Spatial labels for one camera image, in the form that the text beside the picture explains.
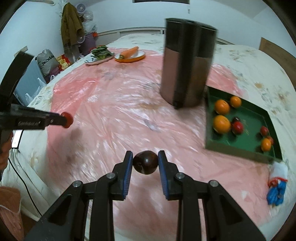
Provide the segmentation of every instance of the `pink plastic sheet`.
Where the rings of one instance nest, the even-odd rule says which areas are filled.
[[[55,85],[51,111],[70,112],[74,123],[47,128],[47,183],[60,194],[75,180],[92,182],[111,172],[127,150],[165,150],[179,171],[203,182],[218,180],[256,224],[266,222],[267,165],[206,150],[205,103],[175,110],[163,100],[162,55],[146,53],[131,64],[80,66]],[[207,84],[244,94],[220,65],[213,65]],[[140,237],[175,240],[177,213],[178,203],[165,200],[158,170],[148,176],[133,170],[127,199],[114,203],[115,226]]]

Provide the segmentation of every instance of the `black cable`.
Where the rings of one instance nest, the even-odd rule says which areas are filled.
[[[27,187],[25,181],[21,178],[21,176],[19,175],[19,173],[16,171],[15,167],[14,167],[13,164],[11,163],[11,160],[10,160],[9,158],[8,158],[8,160],[9,160],[10,165],[11,165],[12,168],[14,169],[15,173],[18,175],[18,177],[19,177],[19,178],[22,180],[22,182],[24,183],[24,185],[25,185],[25,187],[26,187],[26,190],[27,190],[27,193],[29,194],[29,197],[30,197],[30,199],[31,199],[31,201],[32,201],[32,203],[33,203],[33,205],[34,205],[34,207],[36,208],[37,212],[38,212],[38,213],[40,214],[40,216],[42,217],[41,212],[40,212],[39,209],[36,207],[36,204],[34,203],[32,197],[31,197],[31,194],[30,194],[30,192],[29,192],[29,190],[28,190],[28,187]]]

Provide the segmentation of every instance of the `smartphone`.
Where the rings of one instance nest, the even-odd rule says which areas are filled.
[[[20,145],[20,139],[22,138],[22,133],[24,132],[24,130],[16,130],[13,138],[12,138],[12,148],[13,149],[18,149],[19,145]]]

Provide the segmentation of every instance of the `carrot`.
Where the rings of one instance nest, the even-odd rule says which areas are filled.
[[[120,53],[119,59],[126,59],[134,55],[138,51],[139,47],[133,47]]]

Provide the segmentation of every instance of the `bed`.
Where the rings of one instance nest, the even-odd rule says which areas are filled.
[[[74,180],[95,181],[110,172],[126,150],[135,155],[146,149],[164,149],[180,171],[200,181],[218,180],[271,240],[296,201],[296,108],[292,104],[296,93],[292,83],[265,53],[247,46],[216,45],[207,84],[268,111],[289,168],[284,203],[269,207],[268,165],[205,150],[205,104],[177,113],[159,96],[163,45],[164,35],[129,34],[108,47],[120,52],[139,46],[147,52],[145,60],[134,65],[113,60],[87,68],[82,58],[55,77],[30,107],[68,111],[75,117],[74,124],[69,130],[48,127],[24,132],[19,150],[10,153],[13,165],[44,213]],[[178,146],[177,151],[170,148],[172,145]],[[184,161],[185,154],[191,158]],[[22,211],[38,220],[23,183],[10,165],[1,185],[18,188]],[[144,209],[147,220],[138,209],[143,196],[151,197]],[[133,172],[127,200],[114,203],[115,239],[174,240],[177,206],[165,202],[158,171],[148,177]],[[131,220],[128,214],[134,210]]]

